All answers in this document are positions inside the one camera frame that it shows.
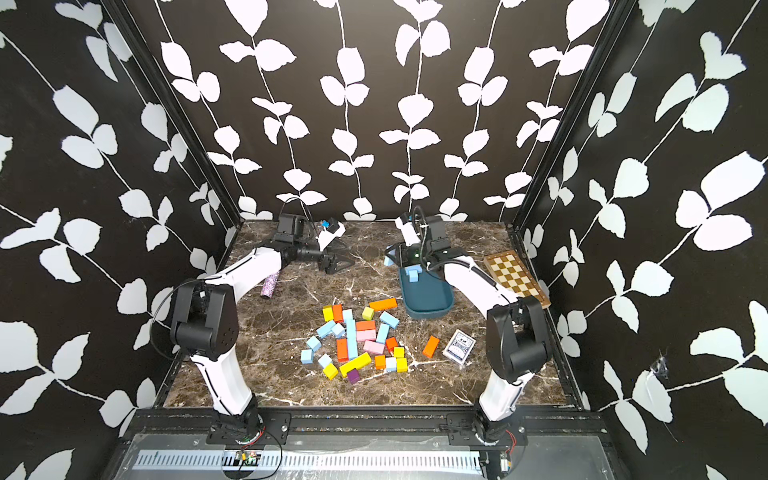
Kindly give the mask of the light blue slanted block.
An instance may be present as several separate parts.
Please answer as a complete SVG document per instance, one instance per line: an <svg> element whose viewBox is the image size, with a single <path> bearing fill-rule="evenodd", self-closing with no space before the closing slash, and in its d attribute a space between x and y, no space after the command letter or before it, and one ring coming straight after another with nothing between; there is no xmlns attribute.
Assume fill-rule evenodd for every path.
<svg viewBox="0 0 768 480"><path fill-rule="evenodd" d="M376 336L376 342L379 344L385 344L390 332L390 326L386 323L382 323L378 329Z"/></svg>

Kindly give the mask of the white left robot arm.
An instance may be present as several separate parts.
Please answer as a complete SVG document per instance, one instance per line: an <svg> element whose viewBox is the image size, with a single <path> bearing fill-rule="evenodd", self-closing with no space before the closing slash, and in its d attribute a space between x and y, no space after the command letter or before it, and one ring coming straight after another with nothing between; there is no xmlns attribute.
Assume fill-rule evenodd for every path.
<svg viewBox="0 0 768 480"><path fill-rule="evenodd" d="M308 222L282 214L275 233L243 258L209 277L184 282L170 296L170 340L198 367L221 416L248 424L257 408L236 358L239 300L295 261L315 263L326 274L353 264L330 249L346 232L343 223L331 218L315 236L305 238Z"/></svg>

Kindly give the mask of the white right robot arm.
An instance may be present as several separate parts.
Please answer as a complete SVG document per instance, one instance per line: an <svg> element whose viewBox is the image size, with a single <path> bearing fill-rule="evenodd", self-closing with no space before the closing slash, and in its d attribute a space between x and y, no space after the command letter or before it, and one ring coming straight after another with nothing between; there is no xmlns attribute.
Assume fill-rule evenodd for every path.
<svg viewBox="0 0 768 480"><path fill-rule="evenodd" d="M528 382L550 360L552 346L544 309L533 296L503 287L459 247L451 245L445 223L420 206L395 219L403 241L390 256L395 265L419 265L422 272L459 290L485 317L487 385L475 407L474 429L498 437L510 428Z"/></svg>

